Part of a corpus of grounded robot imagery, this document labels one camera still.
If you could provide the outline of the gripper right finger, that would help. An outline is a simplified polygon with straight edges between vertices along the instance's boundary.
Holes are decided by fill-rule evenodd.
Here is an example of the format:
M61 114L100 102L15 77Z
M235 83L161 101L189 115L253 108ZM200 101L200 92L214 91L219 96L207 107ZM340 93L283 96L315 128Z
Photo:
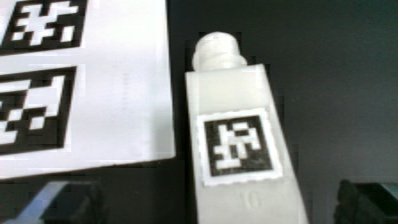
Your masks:
M333 224L398 224L398 183L339 182Z

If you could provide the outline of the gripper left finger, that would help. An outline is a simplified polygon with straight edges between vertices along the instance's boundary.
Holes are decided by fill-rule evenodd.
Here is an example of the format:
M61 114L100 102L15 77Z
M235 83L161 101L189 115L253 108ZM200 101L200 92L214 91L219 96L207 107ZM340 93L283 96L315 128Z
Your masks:
M65 185L65 181L51 181L44 185L17 217L6 221L6 224L44 224L42 214Z

